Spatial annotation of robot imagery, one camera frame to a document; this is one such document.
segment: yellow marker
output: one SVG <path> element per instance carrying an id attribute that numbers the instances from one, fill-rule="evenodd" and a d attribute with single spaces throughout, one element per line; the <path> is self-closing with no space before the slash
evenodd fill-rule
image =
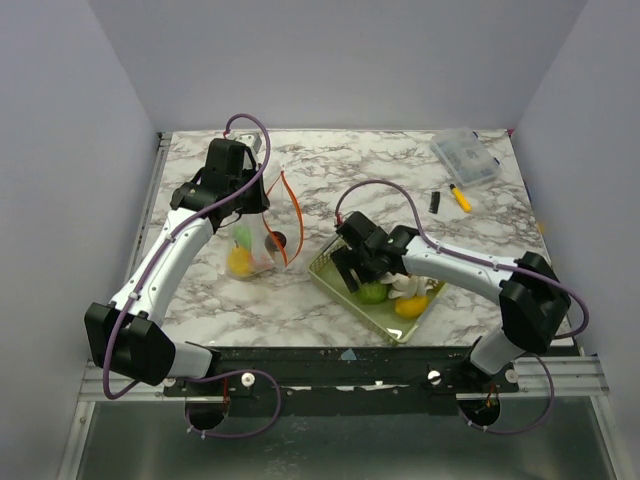
<path id="1" fill-rule="evenodd" d="M 469 205 L 469 202 L 467 201 L 467 199 L 464 198 L 464 195 L 462 195 L 462 192 L 453 183 L 449 185 L 449 188 L 453 192 L 453 196 L 456 197 L 456 200 L 458 201 L 458 205 L 462 207 L 462 210 L 464 210 L 465 213 L 469 213 L 471 211 L 471 205 Z"/>

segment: green fruit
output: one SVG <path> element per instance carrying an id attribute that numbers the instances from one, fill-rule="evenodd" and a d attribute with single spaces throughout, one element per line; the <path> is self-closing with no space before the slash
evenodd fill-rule
<path id="1" fill-rule="evenodd" d="M 375 305 L 387 299 L 387 291 L 388 285 L 383 285 L 380 282 L 363 283 L 356 292 L 356 296 L 365 305 Z"/>
<path id="2" fill-rule="evenodd" d="M 246 225 L 238 225 L 233 229 L 233 239 L 246 250 L 251 251 L 251 229 Z"/>

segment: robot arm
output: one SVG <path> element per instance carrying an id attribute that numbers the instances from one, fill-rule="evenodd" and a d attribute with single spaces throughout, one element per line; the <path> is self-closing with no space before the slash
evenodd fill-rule
<path id="1" fill-rule="evenodd" d="M 174 343 L 161 330 L 164 317 L 178 284 L 196 254 L 207 244 L 222 221 L 233 213 L 258 214 L 269 202 L 262 179 L 233 201 L 197 218 L 172 237 L 177 226 L 195 212 L 237 192 L 257 172 L 256 152 L 260 137 L 245 134 L 239 141 L 214 139 L 205 166 L 190 182 L 178 188 L 171 200 L 172 210 L 160 236 L 125 286 L 108 305 L 93 303 L 85 314 L 85 326 L 93 361 L 103 366 L 107 342 L 116 318 L 127 309 L 117 332 L 110 369 L 134 380 L 159 384 L 164 378 L 207 375 L 214 353 L 204 347 Z M 153 268 L 136 289 L 153 262 Z"/>
<path id="2" fill-rule="evenodd" d="M 416 229 L 398 226 L 387 235 L 360 212 L 354 212 L 339 225 L 337 233 L 346 245 L 332 254 L 332 260 L 352 292 L 359 283 L 375 281 L 385 273 L 401 273 L 444 280 L 500 306 L 502 325 L 476 342 L 461 365 L 463 375 L 475 383 L 488 381 L 525 352 L 546 352 L 571 303 L 566 294 L 546 283 L 440 253 L 440 249 L 493 265 L 524 268 L 557 281 L 551 267 L 538 254 L 527 252 L 516 259 L 445 244 L 436 249 Z"/>

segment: yellow fruit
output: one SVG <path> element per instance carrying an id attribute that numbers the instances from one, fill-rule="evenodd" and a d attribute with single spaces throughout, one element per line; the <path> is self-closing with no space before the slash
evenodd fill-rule
<path id="1" fill-rule="evenodd" d="M 402 318 L 413 319 L 427 309 L 427 297 L 396 298 L 395 310 Z"/>
<path id="2" fill-rule="evenodd" d="M 246 277 L 253 273 L 253 259 L 246 248 L 234 247 L 227 258 L 229 271 L 238 277 Z"/>

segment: black object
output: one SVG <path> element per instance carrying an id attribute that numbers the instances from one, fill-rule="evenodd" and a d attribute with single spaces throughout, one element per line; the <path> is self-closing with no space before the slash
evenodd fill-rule
<path id="1" fill-rule="evenodd" d="M 537 253 L 527 252 L 516 263 L 558 281 L 547 261 Z M 509 341 L 527 352 L 545 353 L 571 306 L 569 296 L 522 273 L 514 273 L 500 286 L 502 329 Z"/>
<path id="2" fill-rule="evenodd" d="M 251 167 L 244 168 L 245 154 Z M 209 144 L 205 166 L 191 181 L 173 192 L 171 208 L 198 212 L 237 192 L 257 173 L 258 165 L 244 143 L 215 138 Z M 207 218 L 216 232 L 222 221 L 234 212 L 239 215 L 262 213 L 269 208 L 262 178 L 243 195 L 209 212 Z M 84 322 L 93 362 L 102 367 L 107 342 L 120 310 L 115 305 L 91 304 Z M 160 327 L 148 320 L 148 314 L 129 315 L 117 333 L 111 370 L 149 385 L 159 384 L 171 370 L 175 345 Z"/>
<path id="3" fill-rule="evenodd" d="M 431 204 L 429 205 L 429 212 L 438 213 L 440 207 L 440 192 L 431 192 Z"/>
<path id="4" fill-rule="evenodd" d="M 461 347 L 222 347 L 207 376 L 234 370 L 269 372 L 282 394 L 281 415 L 392 415 L 429 413 L 457 415 L 458 393 L 489 393 L 490 385 L 501 392 L 517 392 L 517 384 L 504 378 L 507 365 L 490 383 L 470 384 L 457 366 L 468 348 Z M 429 380 L 429 372 L 440 373 L 440 381 Z M 373 388 L 382 382 L 381 388 Z M 338 389 L 336 387 L 353 387 Z M 223 382 L 190 383 L 179 380 L 167 387 L 167 397 L 221 396 Z M 230 417 L 269 417 L 273 414 L 273 385 L 256 375 L 251 387 L 242 385 L 240 375 L 229 377 Z M 208 405 L 215 422 L 220 405 Z"/>
<path id="5" fill-rule="evenodd" d="M 245 154 L 251 162 L 251 168 L 248 169 L 243 168 Z M 183 183 L 173 192 L 171 208 L 200 211 L 237 192 L 253 178 L 257 169 L 251 149 L 244 143 L 214 138 L 209 144 L 205 166 L 198 170 L 191 181 Z M 234 212 L 262 213 L 268 208 L 269 200 L 261 177 L 243 195 L 209 212 L 207 217 L 215 233 L 222 221 Z"/>
<path id="6" fill-rule="evenodd" d="M 264 239 L 264 248 L 266 248 L 267 252 L 269 253 L 275 253 L 279 250 L 278 245 L 276 245 L 276 242 L 278 242 L 278 244 L 282 248 L 287 246 L 287 237 L 285 236 L 284 233 L 274 231 L 273 236 L 275 237 L 275 240 L 271 238 L 271 234 L 267 234 L 267 236 Z"/>
<path id="7" fill-rule="evenodd" d="M 489 406 L 486 400 L 460 400 L 460 410 L 476 425 L 488 427 L 500 417 L 500 400 L 492 398 Z"/>
<path id="8" fill-rule="evenodd" d="M 120 310 L 113 305 L 92 303 L 84 315 L 91 357 L 99 367 L 104 365 L 107 342 L 119 314 Z M 116 337 L 111 371 L 149 385 L 158 385 L 171 370 L 175 354 L 175 345 L 160 327 L 144 314 L 128 314 Z"/>
<path id="9" fill-rule="evenodd" d="M 416 229 L 398 226 L 387 235 L 361 212 L 353 212 L 336 232 L 347 245 L 333 252 L 331 260 L 351 293 L 360 288 L 358 282 L 375 282 L 387 272 L 407 274 L 402 255 Z"/>

